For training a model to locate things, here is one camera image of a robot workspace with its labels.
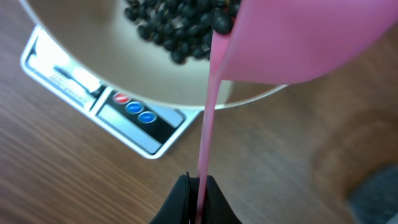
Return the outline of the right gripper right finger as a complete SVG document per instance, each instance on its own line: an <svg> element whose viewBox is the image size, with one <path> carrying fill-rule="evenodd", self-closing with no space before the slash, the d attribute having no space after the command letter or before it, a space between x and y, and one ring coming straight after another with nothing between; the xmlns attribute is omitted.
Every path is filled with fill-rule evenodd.
<svg viewBox="0 0 398 224"><path fill-rule="evenodd" d="M207 176L205 204L203 207L205 224L242 224L230 207L213 176Z"/></svg>

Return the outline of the pink plastic measuring scoop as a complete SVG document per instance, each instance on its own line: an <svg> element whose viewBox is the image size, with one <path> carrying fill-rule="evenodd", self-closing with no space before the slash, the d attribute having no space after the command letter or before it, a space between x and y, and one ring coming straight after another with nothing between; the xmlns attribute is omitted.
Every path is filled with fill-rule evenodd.
<svg viewBox="0 0 398 224"><path fill-rule="evenodd" d="M397 0L243 0L228 32L214 31L198 160L202 221L210 141L222 80L288 85L320 77L397 22Z"/></svg>

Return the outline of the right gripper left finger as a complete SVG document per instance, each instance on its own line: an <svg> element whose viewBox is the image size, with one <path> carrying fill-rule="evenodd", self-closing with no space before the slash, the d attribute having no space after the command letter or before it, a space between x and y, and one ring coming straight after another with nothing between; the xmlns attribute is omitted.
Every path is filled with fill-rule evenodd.
<svg viewBox="0 0 398 224"><path fill-rule="evenodd" d="M194 224L199 178L181 175L150 224Z"/></svg>

